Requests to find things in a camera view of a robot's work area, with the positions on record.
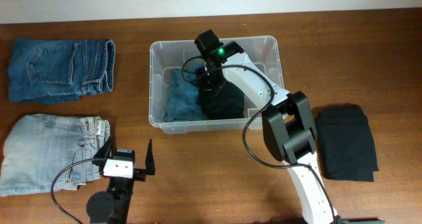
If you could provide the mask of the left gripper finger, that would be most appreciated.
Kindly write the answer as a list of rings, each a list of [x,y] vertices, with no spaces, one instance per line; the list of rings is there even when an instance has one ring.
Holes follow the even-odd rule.
[[[106,164],[107,159],[111,157],[111,149],[113,146],[113,137],[110,136],[104,143],[104,145],[96,152],[93,157],[92,163],[97,166],[103,166]]]
[[[155,167],[154,156],[153,156],[152,139],[149,139],[149,142],[148,142],[148,149],[147,149],[146,158],[145,158],[145,169],[146,169],[147,175],[155,175],[156,173],[156,167]]]

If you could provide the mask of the teal blue shirt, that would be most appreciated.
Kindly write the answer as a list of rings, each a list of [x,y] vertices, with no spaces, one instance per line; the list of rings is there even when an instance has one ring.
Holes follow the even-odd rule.
[[[204,113],[198,102],[199,89],[195,84],[185,82],[181,67],[170,69],[165,123],[202,121]]]

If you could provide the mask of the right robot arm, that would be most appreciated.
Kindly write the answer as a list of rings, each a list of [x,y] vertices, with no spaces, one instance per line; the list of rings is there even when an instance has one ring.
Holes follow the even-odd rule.
[[[205,78],[237,86],[257,107],[264,143],[278,169],[287,169],[301,201],[306,223],[341,223],[324,187],[317,159],[317,129],[303,92],[281,88],[250,60],[236,42],[222,43],[208,30],[195,45],[206,63]]]

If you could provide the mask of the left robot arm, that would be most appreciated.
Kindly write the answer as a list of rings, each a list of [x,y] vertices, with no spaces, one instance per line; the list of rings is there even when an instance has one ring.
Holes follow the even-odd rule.
[[[148,142],[145,168],[135,167],[135,151],[116,149],[112,151],[113,138],[94,155],[94,165],[100,168],[100,174],[109,179],[105,191],[93,194],[87,202],[86,212],[91,223],[126,223],[136,181],[144,182],[148,175],[156,173],[152,141]]]

